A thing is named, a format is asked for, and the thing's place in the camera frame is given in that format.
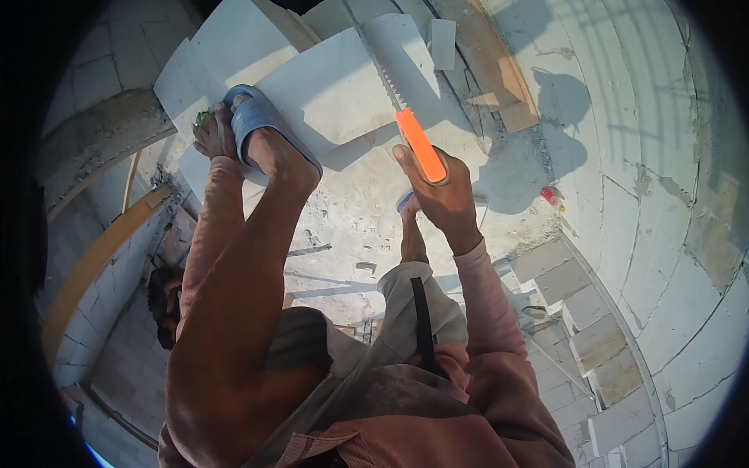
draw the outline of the blue slipper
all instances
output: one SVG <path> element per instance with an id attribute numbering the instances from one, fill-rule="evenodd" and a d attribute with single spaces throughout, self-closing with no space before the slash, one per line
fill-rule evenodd
<path id="1" fill-rule="evenodd" d="M 408 192 L 405 193 L 401 197 L 400 200 L 398 200 L 398 203 L 395 205 L 395 211 L 400 214 L 403 211 L 403 208 L 406 207 L 406 203 L 408 203 L 409 200 L 411 200 L 411 197 L 413 196 L 413 189 L 409 189 Z"/>
<path id="2" fill-rule="evenodd" d="M 237 111 L 234 113 L 234 117 L 231 119 L 231 131 L 234 132 L 234 140 L 237 143 L 237 152 L 240 153 L 242 151 L 242 144 L 244 143 L 245 138 L 247 138 L 253 130 L 262 127 L 271 127 L 278 130 L 278 132 L 283 135 L 289 143 L 291 143 L 291 146 L 296 148 L 297 151 L 304 156 L 304 159 L 307 159 L 307 161 L 318 169 L 321 179 L 323 177 L 323 166 L 320 165 L 318 159 L 309 149 L 307 149 L 304 143 L 294 136 L 283 121 L 281 114 L 275 107 L 273 107 L 273 104 L 259 89 L 250 85 L 236 85 L 226 93 L 226 96 L 224 96 L 224 104 L 231 108 L 234 105 L 234 98 L 241 94 L 250 96 L 252 99 L 248 99 L 240 104 Z M 263 173 L 257 163 L 252 161 L 252 159 L 250 159 L 249 162 L 246 162 L 240 155 L 239 160 L 240 164 L 243 166 L 245 177 L 247 177 L 249 172 L 247 169 L 255 169 Z"/>

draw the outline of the sleeve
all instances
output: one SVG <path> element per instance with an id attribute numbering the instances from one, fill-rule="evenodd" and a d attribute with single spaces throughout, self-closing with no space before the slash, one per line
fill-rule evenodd
<path id="1" fill-rule="evenodd" d="M 468 404 L 484 415 L 519 467 L 574 467 L 524 357 L 486 353 L 471 359 L 466 370 L 473 376 Z"/>
<path id="2" fill-rule="evenodd" d="M 502 280 L 491 266 L 482 239 L 466 255 L 455 257 L 458 277 L 463 286 L 468 322 L 468 355 L 503 351 L 525 360 L 523 333 L 502 289 Z"/>

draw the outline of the plastic bottle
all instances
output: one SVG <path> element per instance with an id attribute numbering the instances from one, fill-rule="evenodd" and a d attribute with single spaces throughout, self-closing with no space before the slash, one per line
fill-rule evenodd
<path id="1" fill-rule="evenodd" d="M 562 199 L 554 195 L 554 192 L 552 192 L 549 187 L 544 187 L 543 189 L 541 189 L 541 196 L 544 197 L 544 199 L 548 201 L 555 210 L 564 213 L 565 208 L 562 204 Z"/>

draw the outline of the wooden beam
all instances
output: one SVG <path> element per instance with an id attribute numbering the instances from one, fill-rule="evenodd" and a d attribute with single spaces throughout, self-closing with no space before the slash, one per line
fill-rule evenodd
<path id="1" fill-rule="evenodd" d="M 137 148 L 135 148 L 136 151 L 142 151 L 144 148 L 147 148 L 151 146 L 153 143 L 160 142 L 164 138 L 167 138 L 169 136 L 174 135 L 177 133 L 177 129 L 171 128 L 169 130 L 166 130 L 165 132 L 161 132 L 158 135 L 152 136 L 151 138 L 144 140 L 140 145 L 138 145 Z M 132 150 L 123 151 L 122 153 L 119 153 L 119 155 L 115 156 L 114 158 L 110 159 L 109 161 L 105 162 L 101 167 L 99 167 L 96 171 L 93 171 L 86 177 L 85 179 L 81 180 L 78 185 L 73 187 L 72 190 L 70 190 L 68 193 L 65 194 L 65 196 L 58 201 L 51 210 L 47 213 L 47 222 L 50 223 L 53 221 L 55 217 L 57 217 L 58 214 L 62 211 L 63 208 L 67 206 L 68 203 L 70 203 L 76 195 L 78 195 L 80 192 L 83 192 L 88 186 L 96 182 L 103 176 L 109 169 L 115 167 L 120 162 L 124 161 L 125 158 L 131 156 Z"/>
<path id="2" fill-rule="evenodd" d="M 539 122 L 525 80 L 479 0 L 429 0 L 442 19 L 456 23 L 455 43 L 481 94 L 475 104 L 499 112 L 507 133 Z"/>
<path id="3" fill-rule="evenodd" d="M 55 363 L 67 324 L 91 283 L 125 241 L 156 213 L 164 199 L 171 194 L 168 186 L 147 193 L 118 216 L 73 266 L 52 303 L 42 329 L 42 348 L 50 368 Z"/>
<path id="4" fill-rule="evenodd" d="M 138 161 L 143 150 L 138 150 L 133 160 L 130 161 L 130 170 L 127 171 L 127 182 L 125 183 L 125 196 L 122 199 L 122 213 L 127 210 L 130 205 L 130 193 L 133 191 L 133 178 L 136 176 L 136 169 L 138 168 Z"/>

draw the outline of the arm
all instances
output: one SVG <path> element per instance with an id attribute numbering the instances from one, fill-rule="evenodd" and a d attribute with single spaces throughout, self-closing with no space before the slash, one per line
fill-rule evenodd
<path id="1" fill-rule="evenodd" d="M 518 466 L 574 466 L 557 424 L 539 398 L 518 321 L 476 227 L 468 167 L 435 150 L 448 169 L 448 180 L 438 186 L 425 181 L 411 150 L 396 146 L 393 156 L 424 214 L 445 234 L 455 256 L 466 302 L 466 371 L 473 377 L 468 404 L 484 415 Z"/>
<path id="2" fill-rule="evenodd" d="M 455 257 L 458 277 L 463 285 L 468 321 L 468 356 L 505 351 L 526 359 L 523 333 L 507 302 L 502 280 L 491 266 L 482 239 L 475 249 Z"/>

